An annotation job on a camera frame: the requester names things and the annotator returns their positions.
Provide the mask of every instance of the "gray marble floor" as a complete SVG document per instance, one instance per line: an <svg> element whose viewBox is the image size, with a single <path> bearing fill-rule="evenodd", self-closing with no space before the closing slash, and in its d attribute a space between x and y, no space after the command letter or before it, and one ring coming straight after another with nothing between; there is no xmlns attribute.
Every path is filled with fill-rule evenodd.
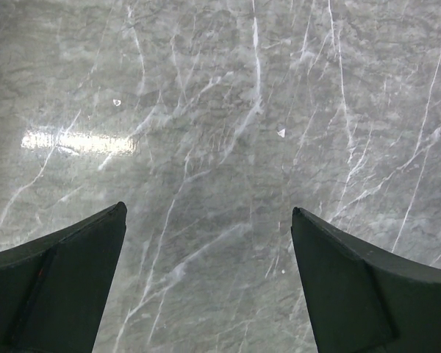
<svg viewBox="0 0 441 353"><path fill-rule="evenodd" d="M316 352L294 206L441 268L441 0L0 0L0 251L120 200L95 352Z"/></svg>

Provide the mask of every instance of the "marble surface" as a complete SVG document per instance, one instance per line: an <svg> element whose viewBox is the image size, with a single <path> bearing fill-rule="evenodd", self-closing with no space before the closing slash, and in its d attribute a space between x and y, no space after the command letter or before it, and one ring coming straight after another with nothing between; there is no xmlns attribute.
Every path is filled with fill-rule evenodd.
<svg viewBox="0 0 441 353"><path fill-rule="evenodd" d="M120 200L95 352L316 352L294 206L441 268L441 0L0 0L0 251Z"/></svg>

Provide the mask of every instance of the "polished stone tile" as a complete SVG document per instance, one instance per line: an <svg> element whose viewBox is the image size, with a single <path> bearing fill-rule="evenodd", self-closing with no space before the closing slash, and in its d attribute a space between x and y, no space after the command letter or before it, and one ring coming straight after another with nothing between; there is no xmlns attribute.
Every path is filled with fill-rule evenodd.
<svg viewBox="0 0 441 353"><path fill-rule="evenodd" d="M0 1L0 250L120 200L95 352L316 352L294 206L441 268L441 0Z"/></svg>

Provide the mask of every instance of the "marble countertop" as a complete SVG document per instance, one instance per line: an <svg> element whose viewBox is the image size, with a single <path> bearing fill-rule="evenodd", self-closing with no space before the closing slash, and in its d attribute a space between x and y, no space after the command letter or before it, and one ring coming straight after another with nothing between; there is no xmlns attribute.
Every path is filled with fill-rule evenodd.
<svg viewBox="0 0 441 353"><path fill-rule="evenodd" d="M316 352L295 206L441 268L441 0L0 0L0 251L117 201L95 352Z"/></svg>

